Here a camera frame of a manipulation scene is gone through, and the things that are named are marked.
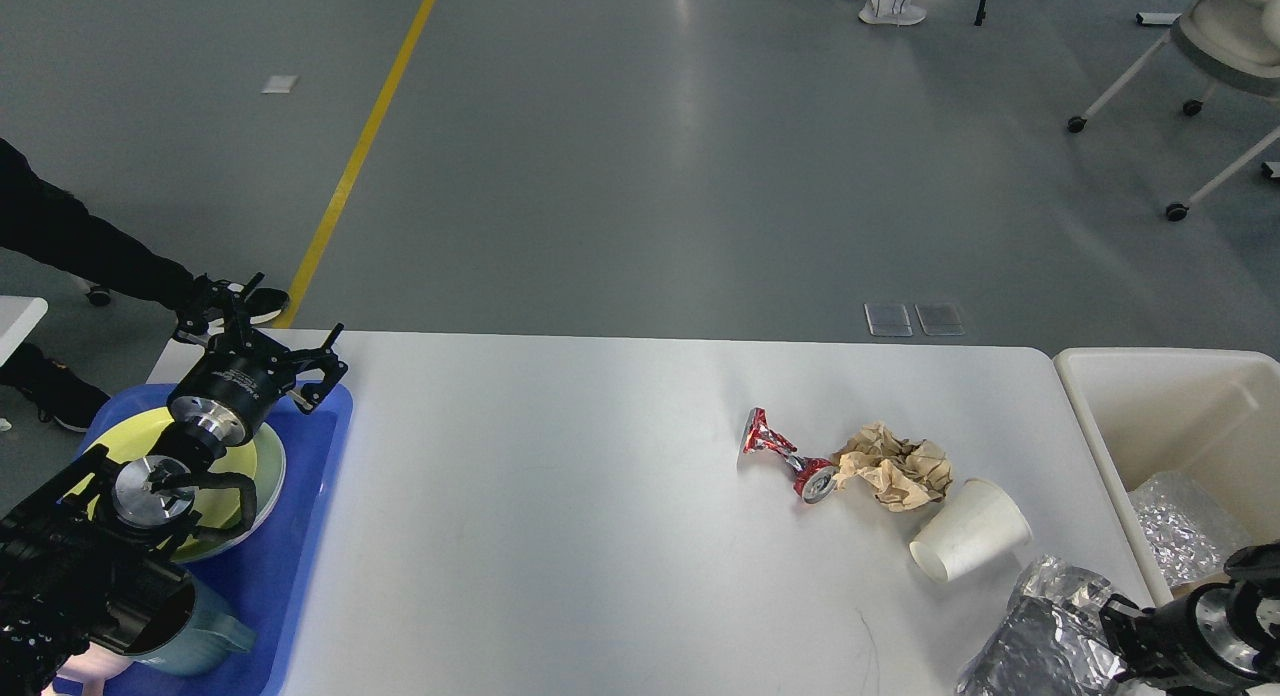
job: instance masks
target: black sneaker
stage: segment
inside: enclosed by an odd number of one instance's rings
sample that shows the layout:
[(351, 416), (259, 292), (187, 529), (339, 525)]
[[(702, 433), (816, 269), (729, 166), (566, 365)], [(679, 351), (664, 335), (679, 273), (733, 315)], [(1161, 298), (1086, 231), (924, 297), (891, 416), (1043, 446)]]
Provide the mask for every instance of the black sneaker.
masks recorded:
[(110, 399), (99, 386), (79, 380), (60, 360), (44, 360), (19, 394), (36, 404), (42, 423), (50, 421), (68, 431), (86, 432), (99, 409)]
[[(287, 290), (279, 289), (253, 289), (248, 299), (244, 299), (244, 308), (248, 310), (248, 322), (257, 326), (257, 324), (271, 321), (271, 319), (284, 313), (284, 310), (289, 308), (289, 294)], [(205, 316), (209, 319), (210, 333), (223, 330), (223, 312), (220, 310), (209, 310)]]

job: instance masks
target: shoe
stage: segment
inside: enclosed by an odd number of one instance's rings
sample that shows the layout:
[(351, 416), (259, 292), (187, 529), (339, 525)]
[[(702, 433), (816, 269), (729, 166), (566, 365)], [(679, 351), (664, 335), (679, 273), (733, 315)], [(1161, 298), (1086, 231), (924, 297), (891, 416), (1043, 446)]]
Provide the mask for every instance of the shoe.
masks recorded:
[(99, 386), (79, 380), (60, 360), (44, 360), (32, 368), (19, 394), (36, 404), (41, 423), (50, 421), (68, 431), (86, 432), (99, 409), (110, 399)]
[(925, 13), (928, 12), (924, 12), (924, 9), (918, 5), (908, 5), (902, 9), (902, 13), (877, 14), (876, 9), (872, 8), (872, 3), (867, 3), (867, 5), (864, 5), (864, 8), (858, 13), (858, 18), (863, 23), (872, 23), (873, 26), (876, 26), (876, 23), (890, 23), (891, 26), (915, 26), (916, 23), (924, 20)]
[[(253, 289), (252, 294), (244, 299), (244, 308), (248, 310), (248, 322), (253, 326), (271, 321), (271, 319), (284, 313), (289, 308), (289, 294), (279, 289)], [(221, 330), (223, 312), (220, 310), (207, 310), (205, 317), (209, 319), (209, 331)]]

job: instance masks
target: bin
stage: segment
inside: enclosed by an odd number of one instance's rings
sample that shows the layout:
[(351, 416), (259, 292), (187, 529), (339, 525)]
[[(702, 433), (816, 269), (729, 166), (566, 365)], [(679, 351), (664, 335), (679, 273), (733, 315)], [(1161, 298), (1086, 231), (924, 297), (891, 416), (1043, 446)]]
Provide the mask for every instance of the bin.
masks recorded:
[(1068, 349), (1053, 360), (1156, 605), (1172, 600), (1128, 493), (1180, 471), (1280, 539), (1280, 365), (1251, 351)]

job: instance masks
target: chair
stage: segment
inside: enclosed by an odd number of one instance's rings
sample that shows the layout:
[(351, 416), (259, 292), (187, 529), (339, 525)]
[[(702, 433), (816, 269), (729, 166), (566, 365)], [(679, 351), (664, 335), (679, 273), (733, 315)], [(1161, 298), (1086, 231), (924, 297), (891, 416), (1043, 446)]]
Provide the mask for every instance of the chair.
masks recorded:
[[(1066, 122), (1066, 130), (1071, 134), (1084, 130), (1085, 122), (1101, 111), (1102, 106), (1170, 41), (1211, 78), (1201, 99), (1190, 99), (1183, 104), (1183, 113), (1188, 116), (1201, 113), (1217, 84), (1228, 84), (1234, 90), (1261, 96), (1267, 102), (1280, 104), (1280, 0), (1196, 0), (1174, 22), (1172, 28), (1147, 49), (1147, 52), (1142, 54), (1115, 84), (1107, 87), (1087, 111)], [(1175, 201), (1167, 205), (1165, 217), (1169, 221), (1187, 217), (1187, 212), (1194, 205), (1239, 171), (1245, 162), (1262, 154), (1262, 150), (1275, 139), (1280, 139), (1280, 128), (1271, 130), (1253, 148), (1235, 159), (1185, 203)]]

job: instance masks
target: chair leg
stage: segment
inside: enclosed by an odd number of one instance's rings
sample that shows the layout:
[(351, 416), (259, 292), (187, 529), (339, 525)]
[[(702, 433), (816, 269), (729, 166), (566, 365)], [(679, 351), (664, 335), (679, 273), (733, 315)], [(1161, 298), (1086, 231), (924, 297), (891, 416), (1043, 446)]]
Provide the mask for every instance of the chair leg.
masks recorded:
[(1244, 164), (1248, 164), (1251, 162), (1251, 160), (1257, 159), (1258, 154), (1262, 154), (1263, 150), (1267, 148), (1267, 146), (1274, 145), (1276, 139), (1280, 139), (1280, 127), (1276, 127), (1275, 130), (1270, 132), (1270, 134), (1263, 136), (1262, 139), (1258, 141), (1257, 145), (1253, 145), (1253, 148), (1247, 150), (1247, 152), (1244, 152), (1242, 157), (1233, 160), (1230, 166), (1224, 168), (1222, 171), (1219, 173), (1219, 175), (1213, 177), (1212, 180), (1208, 182), (1208, 184), (1203, 184), (1201, 187), (1201, 191), (1197, 191), (1194, 194), (1192, 194), (1192, 198), (1188, 198), (1185, 205), (1170, 203), (1169, 207), (1165, 209), (1165, 216), (1169, 217), (1170, 221), (1180, 221), (1181, 219), (1184, 219), (1184, 216), (1187, 216), (1188, 210), (1193, 209), (1194, 205), (1201, 203), (1204, 196), (1211, 194), (1212, 191), (1217, 189), (1217, 187), (1220, 187), (1222, 182), (1228, 180), (1228, 178), (1234, 177), (1235, 171), (1239, 171), (1239, 169), (1244, 168)]
[(95, 307), (105, 307), (105, 304), (111, 303), (111, 290), (108, 287), (100, 287), (97, 283), (84, 281), (83, 278), (73, 276), (68, 273), (69, 279), (81, 294), (88, 299), (88, 303), (95, 304)]
[(1201, 113), (1201, 109), (1204, 107), (1204, 104), (1208, 102), (1210, 96), (1212, 96), (1216, 90), (1217, 81), (1210, 81), (1208, 86), (1204, 87), (1204, 92), (1201, 95), (1201, 99), (1188, 99), (1183, 102), (1183, 113), (1188, 116), (1196, 116), (1197, 113)]
[(1125, 70), (1124, 73), (1120, 74), (1119, 78), (1116, 78), (1115, 84), (1111, 84), (1107, 87), (1106, 91), (1102, 91), (1102, 95), (1098, 96), (1098, 100), (1096, 100), (1096, 102), (1089, 105), (1089, 107), (1085, 109), (1084, 113), (1080, 114), (1079, 116), (1071, 116), (1070, 122), (1068, 122), (1068, 129), (1073, 132), (1073, 134), (1075, 134), (1075, 132), (1083, 130), (1084, 122), (1088, 122), (1088, 119), (1092, 118), (1093, 114), (1102, 111), (1102, 107), (1105, 107), (1105, 105), (1110, 102), (1111, 96), (1120, 93), (1120, 90), (1124, 90), (1125, 84), (1128, 84), (1129, 81), (1133, 81), (1133, 77), (1138, 75), (1138, 72), (1142, 70), (1143, 67), (1147, 67), (1147, 63), (1151, 61), (1152, 58), (1156, 58), (1156, 54), (1160, 52), (1160, 49), (1165, 49), (1165, 44), (1169, 44), (1169, 41), (1171, 40), (1172, 36), (1170, 35), (1170, 32), (1165, 31), (1164, 35), (1161, 35), (1156, 40), (1156, 44), (1152, 44), (1151, 49), (1147, 49), (1147, 52), (1143, 52), (1138, 58), (1138, 61), (1134, 61), (1133, 67), (1129, 67), (1129, 70)]

